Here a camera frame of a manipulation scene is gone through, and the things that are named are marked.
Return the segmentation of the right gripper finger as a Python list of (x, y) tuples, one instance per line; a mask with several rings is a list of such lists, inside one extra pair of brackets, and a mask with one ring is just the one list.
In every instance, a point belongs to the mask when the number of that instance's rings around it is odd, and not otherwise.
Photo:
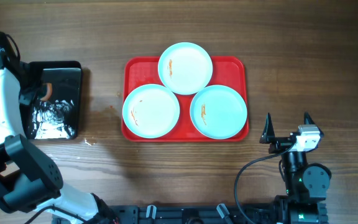
[(261, 144), (274, 144), (275, 132), (273, 129), (272, 119), (270, 113), (267, 113), (264, 130), (260, 137), (259, 143)]
[(323, 137), (324, 133), (322, 132), (322, 130), (315, 124), (315, 122), (312, 120), (310, 114), (308, 112), (304, 112), (304, 124), (311, 124), (311, 125), (315, 125), (318, 130), (319, 130), (319, 136)]

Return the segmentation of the green and orange sponge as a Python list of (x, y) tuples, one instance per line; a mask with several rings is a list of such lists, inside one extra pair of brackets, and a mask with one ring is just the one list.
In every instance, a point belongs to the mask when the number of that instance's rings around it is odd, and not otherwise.
[(44, 83), (40, 89), (40, 100), (41, 101), (48, 101), (52, 95), (52, 84), (51, 83)]

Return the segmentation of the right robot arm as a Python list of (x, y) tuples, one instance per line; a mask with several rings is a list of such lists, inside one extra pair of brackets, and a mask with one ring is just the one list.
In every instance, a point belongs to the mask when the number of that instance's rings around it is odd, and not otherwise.
[(268, 144), (268, 153), (281, 157), (279, 171), (286, 194), (278, 195), (269, 205), (270, 223), (327, 223), (325, 206), (331, 171), (318, 163), (310, 164), (307, 153), (318, 148), (324, 137), (322, 130), (308, 113), (304, 123), (289, 137), (276, 137), (268, 114), (260, 143)]

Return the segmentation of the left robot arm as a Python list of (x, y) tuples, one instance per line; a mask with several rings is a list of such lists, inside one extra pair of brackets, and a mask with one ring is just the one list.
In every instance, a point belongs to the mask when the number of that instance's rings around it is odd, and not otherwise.
[(66, 184), (36, 139), (78, 134), (83, 71), (77, 61), (21, 60), (17, 44), (0, 32), (0, 209), (55, 223), (117, 223), (117, 215), (92, 193)]

